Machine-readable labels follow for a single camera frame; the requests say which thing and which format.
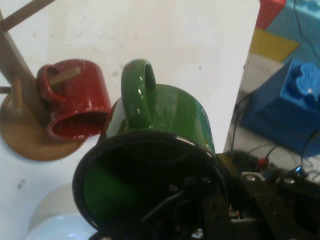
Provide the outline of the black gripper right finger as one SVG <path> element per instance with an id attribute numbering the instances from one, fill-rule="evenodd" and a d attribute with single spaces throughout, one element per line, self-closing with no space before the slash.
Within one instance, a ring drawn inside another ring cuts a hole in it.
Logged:
<path id="1" fill-rule="evenodd" d="M 241 171 L 230 153 L 217 154 L 226 177 L 229 202 L 258 219 L 271 240 L 318 240 L 320 238 L 320 187 L 293 175 L 274 182 L 260 173 Z"/>

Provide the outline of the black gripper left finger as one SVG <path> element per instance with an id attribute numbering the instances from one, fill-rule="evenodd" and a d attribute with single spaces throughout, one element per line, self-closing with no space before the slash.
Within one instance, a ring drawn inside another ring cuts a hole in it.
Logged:
<path id="1" fill-rule="evenodd" d="M 219 240 L 233 237 L 220 186 L 206 176 L 186 177 L 181 190 L 162 200 L 139 223 L 144 240 Z"/>

